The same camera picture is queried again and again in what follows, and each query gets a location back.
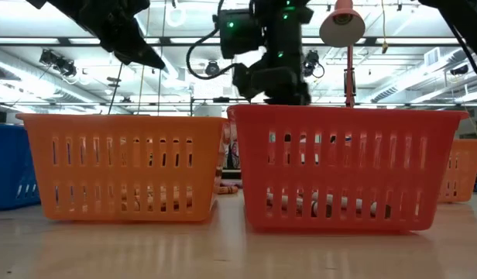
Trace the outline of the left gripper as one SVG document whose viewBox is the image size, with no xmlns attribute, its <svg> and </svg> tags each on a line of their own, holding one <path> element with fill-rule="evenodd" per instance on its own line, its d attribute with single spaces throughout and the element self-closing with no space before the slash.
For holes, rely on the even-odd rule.
<svg viewBox="0 0 477 279">
<path fill-rule="evenodd" d="M 144 40 L 135 15 L 149 7 L 149 0 L 51 0 L 51 5 L 70 17 L 113 50 L 124 64 L 132 62 L 164 69 L 160 55 Z"/>
</svg>

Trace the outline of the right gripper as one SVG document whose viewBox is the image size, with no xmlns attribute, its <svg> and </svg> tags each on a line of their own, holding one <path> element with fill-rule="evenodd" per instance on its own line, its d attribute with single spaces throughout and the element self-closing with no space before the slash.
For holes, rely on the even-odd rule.
<svg viewBox="0 0 477 279">
<path fill-rule="evenodd" d="M 263 93 L 268 105 L 311 103 L 307 83 L 291 67 L 269 65 L 265 57 L 249 67 L 234 64 L 233 85 L 248 102 Z"/>
</svg>

